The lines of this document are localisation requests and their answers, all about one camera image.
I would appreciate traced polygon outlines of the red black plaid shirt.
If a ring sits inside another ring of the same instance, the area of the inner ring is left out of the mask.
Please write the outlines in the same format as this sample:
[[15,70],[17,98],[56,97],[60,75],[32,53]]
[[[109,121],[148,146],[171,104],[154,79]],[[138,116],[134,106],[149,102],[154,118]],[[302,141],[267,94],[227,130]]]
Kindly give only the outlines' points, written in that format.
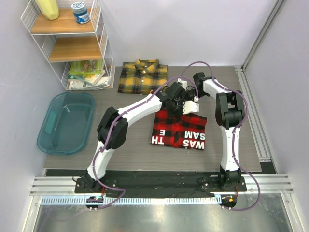
[[203,151],[206,124],[206,117],[193,113],[168,117],[166,110],[160,110],[155,114],[150,144]]

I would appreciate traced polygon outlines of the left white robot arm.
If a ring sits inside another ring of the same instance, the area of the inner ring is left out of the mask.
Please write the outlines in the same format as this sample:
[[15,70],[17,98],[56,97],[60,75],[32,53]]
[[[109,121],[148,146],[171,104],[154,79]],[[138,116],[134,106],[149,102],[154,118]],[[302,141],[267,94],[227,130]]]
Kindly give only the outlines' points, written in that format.
[[127,137],[128,128],[138,120],[162,108],[182,113],[178,100],[185,95],[187,82],[178,79],[169,87],[160,87],[142,100],[120,109],[110,107],[106,110],[97,128],[98,143],[91,164],[84,176],[85,186],[93,193],[102,189],[102,177],[107,164],[116,149],[122,146]]

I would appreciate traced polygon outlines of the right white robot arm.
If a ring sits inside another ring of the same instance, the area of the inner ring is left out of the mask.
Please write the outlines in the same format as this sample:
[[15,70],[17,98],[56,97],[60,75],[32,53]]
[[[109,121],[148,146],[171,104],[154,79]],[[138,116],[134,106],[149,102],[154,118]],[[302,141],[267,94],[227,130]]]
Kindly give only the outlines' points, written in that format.
[[177,80],[186,89],[183,114],[199,111],[197,101],[200,97],[211,96],[215,102],[215,119],[223,138],[223,155],[217,178],[218,187],[231,190],[242,183],[239,163],[240,127],[248,116],[247,102],[240,91],[224,87],[213,76],[206,77],[203,72],[194,75],[193,87],[187,86],[183,78]]

